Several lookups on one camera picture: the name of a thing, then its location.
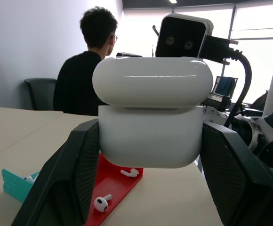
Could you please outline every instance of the red tray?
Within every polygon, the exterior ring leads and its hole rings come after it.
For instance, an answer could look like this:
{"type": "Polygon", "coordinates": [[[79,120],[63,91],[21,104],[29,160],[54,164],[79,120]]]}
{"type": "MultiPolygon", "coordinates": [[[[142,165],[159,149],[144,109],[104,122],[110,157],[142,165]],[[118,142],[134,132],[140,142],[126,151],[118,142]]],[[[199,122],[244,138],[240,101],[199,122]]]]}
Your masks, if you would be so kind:
{"type": "Polygon", "coordinates": [[[95,188],[85,226],[100,225],[143,177],[143,168],[136,168],[139,171],[136,178],[129,178],[120,173],[121,170],[130,172],[130,169],[113,165],[99,154],[95,188]],[[108,194],[112,195],[112,199],[108,201],[107,211],[101,213],[94,208],[94,200],[108,194]]]}

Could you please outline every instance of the white earbud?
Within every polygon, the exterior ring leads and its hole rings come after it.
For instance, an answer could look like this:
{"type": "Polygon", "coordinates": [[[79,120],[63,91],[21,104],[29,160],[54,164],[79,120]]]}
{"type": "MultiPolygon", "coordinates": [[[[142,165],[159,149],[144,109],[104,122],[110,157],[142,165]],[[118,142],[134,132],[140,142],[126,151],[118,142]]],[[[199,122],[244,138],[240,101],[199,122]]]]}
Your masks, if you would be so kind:
{"type": "Polygon", "coordinates": [[[130,170],[130,173],[128,173],[124,170],[121,170],[121,174],[124,174],[127,177],[136,178],[138,176],[138,171],[135,168],[132,168],[130,170]]]}
{"type": "Polygon", "coordinates": [[[112,199],[112,195],[109,194],[105,197],[97,197],[95,200],[94,200],[94,206],[95,206],[95,209],[99,212],[105,212],[108,208],[108,203],[107,201],[108,200],[111,200],[112,199]]]}
{"type": "Polygon", "coordinates": [[[37,179],[39,174],[37,174],[37,176],[33,179],[31,176],[27,176],[26,178],[24,178],[26,181],[29,181],[30,183],[34,184],[35,180],[37,179]]]}

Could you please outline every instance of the person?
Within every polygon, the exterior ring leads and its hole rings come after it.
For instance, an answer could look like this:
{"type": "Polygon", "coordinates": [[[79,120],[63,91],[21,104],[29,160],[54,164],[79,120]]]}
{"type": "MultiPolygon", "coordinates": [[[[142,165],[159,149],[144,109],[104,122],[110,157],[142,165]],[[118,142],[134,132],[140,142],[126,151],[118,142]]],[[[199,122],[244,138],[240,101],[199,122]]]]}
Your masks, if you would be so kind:
{"type": "Polygon", "coordinates": [[[94,91],[93,72],[98,63],[112,53],[117,25],[115,17],[105,8],[95,7],[85,12],[80,28],[88,51],[63,64],[54,92],[55,111],[98,116],[98,106],[105,103],[94,91]]]}

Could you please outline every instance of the white table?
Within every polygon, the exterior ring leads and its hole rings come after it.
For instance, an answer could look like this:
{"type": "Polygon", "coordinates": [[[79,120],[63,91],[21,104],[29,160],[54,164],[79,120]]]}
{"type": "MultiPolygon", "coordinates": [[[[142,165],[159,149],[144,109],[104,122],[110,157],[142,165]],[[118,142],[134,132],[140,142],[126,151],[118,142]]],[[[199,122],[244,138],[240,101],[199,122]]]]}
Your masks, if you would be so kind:
{"type": "MultiPolygon", "coordinates": [[[[73,128],[95,117],[14,109],[0,109],[0,117],[3,129],[16,134],[0,133],[0,143],[7,141],[0,144],[0,226],[9,226],[21,203],[3,192],[1,169],[22,177],[39,171],[73,128]]],[[[181,169],[145,169],[141,181],[102,225],[221,226],[222,223],[206,181],[193,163],[181,169]]]]}

